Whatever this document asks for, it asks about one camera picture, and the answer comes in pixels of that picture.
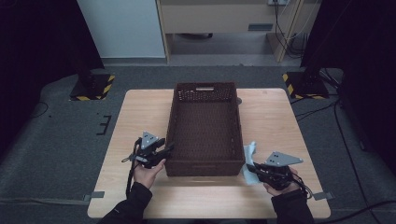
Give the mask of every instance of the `metal bracket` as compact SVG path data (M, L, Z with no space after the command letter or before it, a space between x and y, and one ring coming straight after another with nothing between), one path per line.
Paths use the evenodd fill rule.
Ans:
M289 156L277 151L274 151L270 157L268 157L267 161L264 162L265 165L269 166L275 166L275 167L281 167L281 166L287 166L287 165L292 165L296 163L301 163L303 162L303 159Z
M104 191L94 191L92 194L85 194L82 197L82 200L84 202L89 202L92 198L103 198L103 197L105 197Z
M316 193L312 195L315 199L315 201L319 201L322 199L327 199L327 200L331 200L334 198L334 195L332 195L331 192L320 192L320 193Z
M148 133L146 131L143 132L143 139L142 139L142 149L151 146L153 143L158 141L158 137Z

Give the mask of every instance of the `woven basket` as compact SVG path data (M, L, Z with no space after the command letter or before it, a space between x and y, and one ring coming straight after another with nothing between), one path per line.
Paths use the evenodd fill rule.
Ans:
M234 83L178 83L166 145L169 176L238 175L245 156Z

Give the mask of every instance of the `person's arm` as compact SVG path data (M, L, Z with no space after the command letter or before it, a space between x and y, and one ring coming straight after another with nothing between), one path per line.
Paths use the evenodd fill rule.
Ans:
M99 224L140 223L151 197L152 194L148 188L138 182L134 182L128 199L118 203L113 210L99 221Z
M152 169L146 169L141 165L134 168L134 184L127 200L118 203L113 210L107 213L98 223L141 223L143 212L152 197L149 190L154 183L155 176L161 171L165 160L160 161Z
M306 196L303 195L300 187L296 183L283 190L275 190L264 183L267 192L273 195L271 199L277 215L277 224L312 224L315 223L311 210L306 204Z

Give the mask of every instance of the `motion capture device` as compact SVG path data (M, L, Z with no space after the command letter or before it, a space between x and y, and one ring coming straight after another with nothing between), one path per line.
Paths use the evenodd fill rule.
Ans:
M267 183L273 189L282 190L294 182L302 189L305 196L307 191L312 195L303 180L289 168L289 165L301 162L303 162L301 158L275 151L263 164L253 162L253 165L247 164L247 168L251 173L256 174L261 182Z
M159 147L162 147L165 144L164 138L159 138L148 132L143 132L143 136L139 137L134 142L134 151L131 155L121 162L131 161L132 166L128 176L128 183L126 188L126 197L128 198L129 193L131 192L131 184L132 177L134 176L134 168L137 165L134 165L134 162L137 161L142 164L145 168L151 169L153 166L156 166L162 159L166 159L170 156L171 150L174 148L174 144L171 143L169 146L164 148L161 151L157 151Z

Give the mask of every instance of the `stand base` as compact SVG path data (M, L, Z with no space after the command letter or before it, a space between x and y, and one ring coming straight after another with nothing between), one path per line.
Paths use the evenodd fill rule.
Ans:
M95 88L88 90L78 80L70 93L71 101L103 100L111 88L115 76L110 74L92 75L95 80Z
M329 98L329 92L323 81L316 79L310 83L303 83L304 72L288 72L283 74L283 80L291 98L323 99Z

